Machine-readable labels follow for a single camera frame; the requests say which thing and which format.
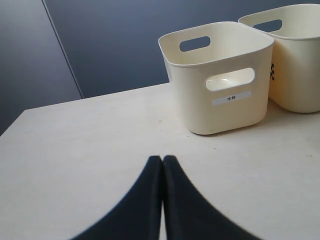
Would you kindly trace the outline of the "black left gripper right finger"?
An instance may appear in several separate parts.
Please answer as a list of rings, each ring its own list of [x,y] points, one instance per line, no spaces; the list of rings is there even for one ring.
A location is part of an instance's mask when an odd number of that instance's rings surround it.
[[[165,156],[162,164],[168,240],[259,239],[211,205],[190,181],[176,156]]]

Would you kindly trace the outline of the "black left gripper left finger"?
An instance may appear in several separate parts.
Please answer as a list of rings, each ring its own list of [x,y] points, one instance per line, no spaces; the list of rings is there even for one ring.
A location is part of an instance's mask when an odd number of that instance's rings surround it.
[[[125,196],[74,240],[158,240],[163,194],[163,162],[150,156]]]

